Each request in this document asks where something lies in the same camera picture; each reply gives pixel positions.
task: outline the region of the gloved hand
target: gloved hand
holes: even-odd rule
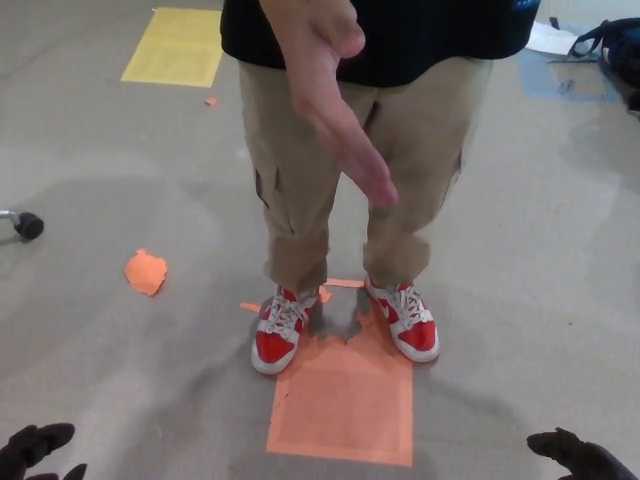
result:
[[[583,442],[575,434],[556,428],[527,438],[533,453],[555,460],[571,472],[560,480],[638,480],[627,467],[595,443]]]
[[[9,439],[7,446],[0,449],[0,480],[59,480],[54,473],[45,473],[24,478],[26,471],[64,447],[75,434],[75,427],[68,423],[47,425],[38,428],[30,425]],[[62,480],[82,480],[87,465],[81,464],[71,470]]]

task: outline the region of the red sneaker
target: red sneaker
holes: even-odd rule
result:
[[[298,298],[278,287],[271,306],[258,322],[251,349],[251,363],[256,370],[264,375],[277,375],[291,363],[317,299],[318,292]]]
[[[365,286],[389,322],[396,347],[416,363],[427,363],[438,357],[440,341],[431,312],[412,283],[386,289],[367,277]]]

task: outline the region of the pant leg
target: pant leg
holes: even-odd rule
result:
[[[446,60],[412,84],[382,90],[367,133],[389,164],[396,208],[370,208],[364,267],[377,283],[413,281],[428,265],[424,228],[461,169],[491,62]]]
[[[296,293],[327,278],[329,214],[340,169],[313,129],[294,112],[284,71],[240,64],[245,137],[269,233],[265,273]],[[341,85],[364,123],[376,90]]]

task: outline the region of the orange paper scrap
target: orange paper scrap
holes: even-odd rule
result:
[[[167,277],[167,261],[164,258],[149,255],[140,249],[127,262],[124,274],[131,286],[140,293],[153,297]]]
[[[395,349],[371,302],[360,332],[300,339],[278,376],[267,451],[288,455],[413,464],[413,370]]]

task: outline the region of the person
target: person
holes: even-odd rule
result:
[[[245,137],[277,285],[252,363],[291,362],[327,279],[341,173],[369,201],[366,289],[397,348],[438,355],[414,280],[423,229],[460,172],[492,60],[526,45],[540,0],[226,0],[223,50],[239,61]]]

